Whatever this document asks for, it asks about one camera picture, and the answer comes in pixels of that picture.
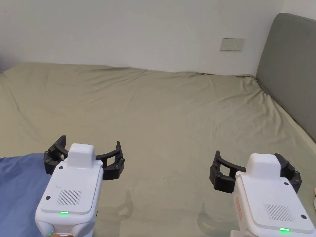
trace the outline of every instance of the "robotic arm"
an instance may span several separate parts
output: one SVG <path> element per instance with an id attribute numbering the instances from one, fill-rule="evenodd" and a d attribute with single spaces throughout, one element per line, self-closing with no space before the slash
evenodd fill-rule
<path id="1" fill-rule="evenodd" d="M 230 169 L 220 172 L 221 165 Z M 233 194 L 240 230 L 230 237 L 310 237 L 316 230 L 297 192 L 300 173 L 280 154 L 252 154 L 247 167 L 229 163 L 216 151 L 210 168 L 214 189 Z"/>
<path id="2" fill-rule="evenodd" d="M 47 174 L 53 174 L 55 167 L 68 157 L 69 152 L 65 149 L 66 140 L 65 135 L 61 136 L 47 151 L 45 151 L 44 165 Z M 107 159 L 113 156 L 115 156 L 114 163 L 107 166 Z M 103 180 L 118 179 L 124 170 L 125 162 L 121 143 L 117 141 L 115 150 L 103 155 L 96 155 L 95 160 L 101 160 L 103 163 Z"/>
<path id="3" fill-rule="evenodd" d="M 118 179 L 124 169 L 121 144 L 103 155 L 95 155 L 92 145 L 65 147 L 66 136 L 61 136 L 44 153 L 45 171 L 52 177 L 35 222 L 44 237 L 92 237 L 102 180 Z M 114 163 L 107 166 L 113 156 Z"/>

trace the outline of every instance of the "gray headboard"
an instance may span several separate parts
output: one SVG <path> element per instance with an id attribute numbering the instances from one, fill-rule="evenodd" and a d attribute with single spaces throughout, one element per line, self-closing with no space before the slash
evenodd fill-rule
<path id="1" fill-rule="evenodd" d="M 278 14 L 256 78 L 263 90 L 316 141 L 316 21 Z"/>

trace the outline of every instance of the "blue blanket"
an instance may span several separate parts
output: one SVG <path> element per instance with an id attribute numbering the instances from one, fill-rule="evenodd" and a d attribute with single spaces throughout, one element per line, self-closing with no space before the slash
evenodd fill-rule
<path id="1" fill-rule="evenodd" d="M 51 177 L 45 173 L 43 157 L 0 158 L 1 236 L 42 237 L 35 211 Z"/>

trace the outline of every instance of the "bed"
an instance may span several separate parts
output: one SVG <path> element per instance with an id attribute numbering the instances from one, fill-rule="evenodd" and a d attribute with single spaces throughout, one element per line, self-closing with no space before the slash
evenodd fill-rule
<path id="1" fill-rule="evenodd" d="M 270 88 L 265 63 L 257 78 Z M 42 157 L 61 135 L 67 149 L 92 144 L 97 154 L 121 142 L 125 169 L 103 182 L 96 237 L 229 236 L 238 229 L 232 197 L 208 179 L 216 150 L 241 166 L 252 153 L 282 154 L 301 173 L 298 195 L 316 224 L 316 144 L 259 84 L 250 76 L 96 65 L 7 70 L 0 76 L 0 203 L 8 204 L 1 206 L 1 233 L 41 236 L 33 220 L 49 180 Z"/>

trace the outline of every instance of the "wall outlet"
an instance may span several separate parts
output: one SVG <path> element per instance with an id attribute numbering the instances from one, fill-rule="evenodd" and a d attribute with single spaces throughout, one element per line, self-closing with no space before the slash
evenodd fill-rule
<path id="1" fill-rule="evenodd" d="M 244 47 L 245 39 L 229 39 L 222 38 L 221 46 L 219 50 L 229 51 L 241 51 Z"/>

